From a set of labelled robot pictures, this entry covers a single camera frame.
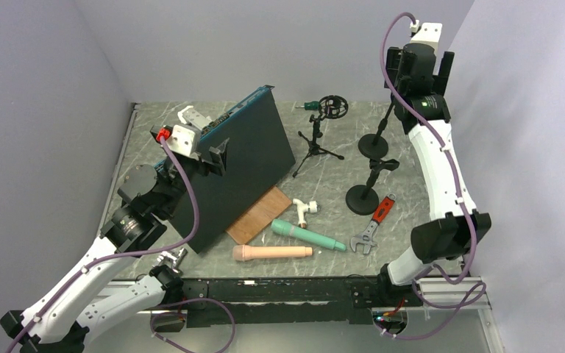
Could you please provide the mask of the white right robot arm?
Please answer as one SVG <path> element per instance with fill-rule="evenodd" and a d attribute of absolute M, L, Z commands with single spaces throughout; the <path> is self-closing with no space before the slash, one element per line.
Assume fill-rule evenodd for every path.
<path fill-rule="evenodd" d="M 413 228 L 410 247 L 381 271 L 386 279 L 377 283 L 376 295 L 385 305 L 396 304 L 404 286 L 438 260 L 465 255 L 467 272 L 477 245 L 491 228 L 490 215 L 478 211 L 466 188 L 453 148 L 444 98 L 453 58 L 446 52 L 435 74 L 435 50 L 427 44 L 390 47 L 380 55 L 395 115 L 419 159 L 430 203 L 430 220 Z"/>

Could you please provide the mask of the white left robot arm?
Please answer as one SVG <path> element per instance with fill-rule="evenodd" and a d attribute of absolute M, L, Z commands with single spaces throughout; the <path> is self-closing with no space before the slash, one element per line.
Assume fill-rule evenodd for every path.
<path fill-rule="evenodd" d="M 191 180 L 194 176 L 223 176 L 227 141 L 197 150 L 201 132 L 188 125 L 156 126 L 152 137 L 165 152 L 161 163 L 131 168 L 117 193 L 121 206 L 100 228 L 81 260 L 41 299 L 25 310 L 11 310 L 0 319 L 10 337 L 10 349 L 20 352 L 82 352 L 93 335 L 147 307 L 171 309 L 182 298 L 182 280 L 167 265 L 124 293 L 97 300 L 97 294 L 137 259 L 160 253 L 156 243 L 166 232 L 182 198 L 192 208 L 192 226 L 182 238 L 196 236 L 200 209 Z"/>

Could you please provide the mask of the black round-base microphone stand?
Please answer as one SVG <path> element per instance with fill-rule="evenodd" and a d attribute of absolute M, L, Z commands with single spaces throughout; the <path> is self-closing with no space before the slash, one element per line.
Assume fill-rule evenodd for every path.
<path fill-rule="evenodd" d="M 399 161 L 395 159 L 370 159 L 370 172 L 365 184 L 352 186 L 346 193 L 345 202 L 349 210 L 357 215 L 372 214 L 380 203 L 377 192 L 373 189 L 380 172 L 383 170 L 394 171 L 398 167 Z"/>

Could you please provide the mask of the beige microphone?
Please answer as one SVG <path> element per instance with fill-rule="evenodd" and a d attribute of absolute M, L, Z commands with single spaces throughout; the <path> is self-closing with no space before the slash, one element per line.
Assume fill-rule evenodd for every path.
<path fill-rule="evenodd" d="M 249 261 L 258 259 L 279 259 L 294 257 L 309 257 L 313 255 L 313 248 L 307 246 L 235 246 L 232 257 L 236 261 Z"/>

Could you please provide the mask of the black tripod microphone stand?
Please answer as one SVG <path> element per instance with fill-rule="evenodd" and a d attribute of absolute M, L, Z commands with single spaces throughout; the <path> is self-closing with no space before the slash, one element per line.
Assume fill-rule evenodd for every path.
<path fill-rule="evenodd" d="M 340 154 L 336 154 L 333 151 L 324 149 L 319 143 L 318 139 L 323 137 L 323 132 L 321 131 L 321 123 L 324 120 L 335 120 L 343 118 L 348 110 L 349 104 L 345 98 L 337 95 L 329 95 L 320 99 L 317 104 L 318 115 L 314 113 L 309 117 L 309 122 L 312 123 L 312 137 L 309 139 L 304 136 L 301 131 L 298 131 L 298 136 L 304 139 L 308 143 L 308 152 L 300 162 L 299 166 L 292 173 L 292 177 L 297 177 L 300 168 L 304 165 L 304 162 L 309 157 L 315 157 L 323 154 L 329 154 L 337 157 L 339 160 L 344 160 L 345 157 Z"/>

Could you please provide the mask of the green microphone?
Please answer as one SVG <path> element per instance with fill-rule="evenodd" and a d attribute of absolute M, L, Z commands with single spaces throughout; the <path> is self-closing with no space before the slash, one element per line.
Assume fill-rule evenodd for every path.
<path fill-rule="evenodd" d="M 284 220 L 274 219 L 270 225 L 270 229 L 277 235 L 283 235 L 291 238 L 296 238 L 298 240 L 303 240 L 325 249 L 336 250 L 340 252 L 345 252 L 347 250 L 347 246 L 345 244 L 337 241 L 334 238 L 329 238 L 325 235 L 320 235 L 316 232 L 303 229 Z"/>

